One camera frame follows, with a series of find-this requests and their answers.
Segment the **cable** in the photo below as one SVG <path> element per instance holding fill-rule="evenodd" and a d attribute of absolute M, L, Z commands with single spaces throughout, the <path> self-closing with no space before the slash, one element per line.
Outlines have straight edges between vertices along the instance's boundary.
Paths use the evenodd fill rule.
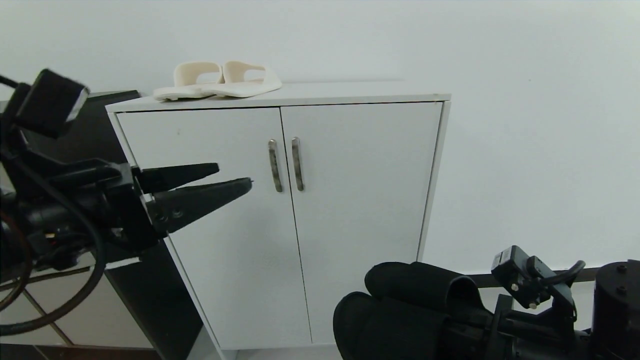
<path fill-rule="evenodd" d="M 18 168 L 25 176 L 31 178 L 31 180 L 33 180 L 34 183 L 41 187 L 42 190 L 44 190 L 50 197 L 59 202 L 64 208 L 69 211 L 69 213 L 74 215 L 80 222 L 82 222 L 86 227 L 89 237 L 95 244 L 95 265 L 93 268 L 93 272 L 89 276 L 89 279 L 84 284 L 84 286 L 71 299 L 62 304 L 59 308 L 51 311 L 49 314 L 26 322 L 0 325 L 0 336 L 6 336 L 22 334 L 23 332 L 29 332 L 35 329 L 39 329 L 43 326 L 49 325 L 62 316 L 65 316 L 71 310 L 76 308 L 76 306 L 82 303 L 82 301 L 86 299 L 87 296 L 89 296 L 93 289 L 95 289 L 95 287 L 98 285 L 98 282 L 100 281 L 100 278 L 102 278 L 102 274 L 104 273 L 107 261 L 106 249 L 104 246 L 104 242 L 102 241 L 102 237 L 100 236 L 98 229 L 95 228 L 95 226 L 82 213 L 82 211 L 78 209 L 78 207 L 74 205 L 70 200 L 68 200 L 61 192 L 57 191 L 57 189 L 51 186 L 38 173 L 24 164 L 19 158 L 11 158 L 10 155 L 6 153 L 6 151 L 1 151 L 0 154 L 2 161 L 12 162 L 16 166 L 16 168 Z"/>
<path fill-rule="evenodd" d="M 556 285 L 556 284 L 561 284 L 562 282 L 566 282 L 572 277 L 578 276 L 578 274 L 582 271 L 582 269 L 584 269 L 586 265 L 587 264 L 584 261 L 578 260 L 578 262 L 573 266 L 571 266 L 569 270 L 559 275 L 554 275 L 552 277 L 546 277 L 544 279 L 540 279 L 540 284 L 546 286 L 546 285 Z"/>
<path fill-rule="evenodd" d="M 88 272 L 90 270 L 91 270 L 90 266 L 85 266 L 83 268 L 77 268 L 77 269 L 73 269 L 73 270 L 69 270 L 69 271 L 54 272 L 52 274 L 30 277 L 29 281 L 27 282 L 27 284 L 33 284 L 35 282 L 40 282 L 40 281 L 45 281 L 45 280 L 50 280 L 50 279 L 57 279 L 59 277 L 77 275 L 77 274 L 81 274 L 83 272 Z M 13 281 L 13 282 L 10 282 L 9 284 L 2 285 L 2 286 L 0 286 L 0 291 L 4 291 L 4 290 L 7 290 L 7 289 L 10 289 L 10 288 L 14 287 L 17 283 L 18 283 L 18 281 Z"/>
<path fill-rule="evenodd" d="M 31 260 L 31 249 L 29 248 L 29 243 L 27 242 L 27 239 L 25 239 L 22 231 L 20 231 L 20 228 L 15 224 L 13 219 L 11 219 L 2 210 L 0 210 L 0 218 L 2 218 L 2 221 L 6 222 L 10 231 L 18 237 L 18 241 L 22 247 L 22 253 L 24 254 L 24 268 L 22 269 L 22 275 L 20 275 L 20 280 L 12 282 L 10 284 L 11 286 L 7 287 L 7 289 L 13 288 L 13 290 L 2 301 L 0 301 L 0 311 L 2 311 L 6 309 L 7 306 L 11 305 L 24 291 L 24 288 L 27 286 L 29 281 L 29 276 L 31 276 L 33 262 Z"/>
<path fill-rule="evenodd" d="M 9 86 L 10 88 L 14 88 L 14 89 L 18 87 L 18 83 L 17 82 L 15 82 L 15 81 L 13 81 L 13 80 L 11 80 L 9 78 L 6 78 L 6 77 L 4 77 L 2 75 L 0 75 L 0 84 Z"/>

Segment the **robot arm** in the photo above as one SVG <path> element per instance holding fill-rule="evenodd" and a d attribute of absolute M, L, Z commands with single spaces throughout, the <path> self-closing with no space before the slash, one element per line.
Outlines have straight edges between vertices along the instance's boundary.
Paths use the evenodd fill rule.
<path fill-rule="evenodd" d="M 80 304 L 102 277 L 106 242 L 139 256 L 167 234 L 251 190 L 249 178 L 172 190 L 217 173 L 216 163 L 141 170 L 100 159 L 65 164 L 47 158 L 29 148 L 22 129 L 61 136 L 89 90 L 49 70 L 33 85 L 3 77 L 0 82 L 15 89 L 0 115 L 2 164 L 15 188 L 1 197 L 0 282 L 19 277 L 3 285 L 12 290 L 0 311 L 29 282 L 42 280 L 32 272 L 69 269 L 87 251 L 96 259 L 87 283 L 67 303 L 32 321 L 0 325 L 0 336 L 38 329 Z M 143 194 L 151 193 L 154 200 L 146 201 Z"/>

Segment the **white wall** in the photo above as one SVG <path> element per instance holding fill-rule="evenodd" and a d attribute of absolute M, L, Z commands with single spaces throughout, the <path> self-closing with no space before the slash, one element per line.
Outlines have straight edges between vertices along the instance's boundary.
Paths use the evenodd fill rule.
<path fill-rule="evenodd" d="M 186 60 L 417 78 L 454 99 L 424 260 L 487 272 L 517 243 L 599 266 L 640 258 L 639 33 L 635 1 L 2 1 L 0 73 L 146 93 Z"/>

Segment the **black cylinder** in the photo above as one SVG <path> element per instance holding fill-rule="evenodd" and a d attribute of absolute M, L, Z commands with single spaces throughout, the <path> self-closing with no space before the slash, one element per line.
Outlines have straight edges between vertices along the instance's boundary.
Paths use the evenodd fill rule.
<path fill-rule="evenodd" d="M 575 348 L 567 351 L 559 347 L 542 345 L 534 341 L 515 338 L 511 344 L 508 360 L 591 360 L 589 335 L 575 332 Z"/>
<path fill-rule="evenodd" d="M 591 346 L 604 359 L 638 359 L 630 321 L 629 289 L 640 281 L 626 262 L 603 266 L 596 274 Z"/>

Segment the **metal handle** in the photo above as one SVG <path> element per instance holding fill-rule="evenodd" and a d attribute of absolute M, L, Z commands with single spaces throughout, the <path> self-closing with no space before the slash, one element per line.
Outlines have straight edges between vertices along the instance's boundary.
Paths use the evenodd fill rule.
<path fill-rule="evenodd" d="M 296 173 L 296 185 L 298 190 L 305 189 L 305 183 L 302 182 L 302 170 L 300 169 L 300 139 L 293 138 L 291 140 L 291 150 L 293 155 L 293 171 Z"/>
<path fill-rule="evenodd" d="M 271 176 L 276 191 L 282 192 L 282 182 L 280 182 L 280 171 L 278 170 L 278 157 L 276 156 L 276 140 L 269 140 L 269 163 L 271 164 Z"/>

